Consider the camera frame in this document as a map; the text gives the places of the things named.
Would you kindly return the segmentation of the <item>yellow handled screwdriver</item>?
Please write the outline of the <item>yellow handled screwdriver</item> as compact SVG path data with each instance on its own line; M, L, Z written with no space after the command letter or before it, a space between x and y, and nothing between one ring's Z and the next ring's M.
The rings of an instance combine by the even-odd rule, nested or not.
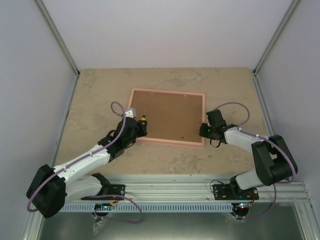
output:
M145 108L144 111L143 111L142 117L141 117L141 119L140 119L141 124L142 124L144 127L147 126L146 111L147 111L147 109Z

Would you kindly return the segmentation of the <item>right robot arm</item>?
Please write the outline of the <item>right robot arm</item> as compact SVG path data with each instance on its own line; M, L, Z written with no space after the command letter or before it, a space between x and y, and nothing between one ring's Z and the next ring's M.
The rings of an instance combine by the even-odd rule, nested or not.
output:
M254 169L230 179L227 187L232 198L242 199L248 190L258 186L270 186L285 179L294 179L298 166L280 135L262 136L242 130L235 124L227 124L221 111L215 109L206 113L208 123L202 123L199 135L221 144L233 145L252 153Z

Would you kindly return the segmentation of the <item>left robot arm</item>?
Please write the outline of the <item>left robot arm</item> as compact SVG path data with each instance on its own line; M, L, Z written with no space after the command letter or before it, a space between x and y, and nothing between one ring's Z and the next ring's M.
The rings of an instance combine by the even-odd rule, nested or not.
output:
M65 204L77 200L118 200L124 196L124 185L112 185L101 173L89 174L120 157L138 138L147 135L147 121L123 118L115 130L79 157L54 167L41 166L27 192L29 212L39 211L43 217L57 214Z

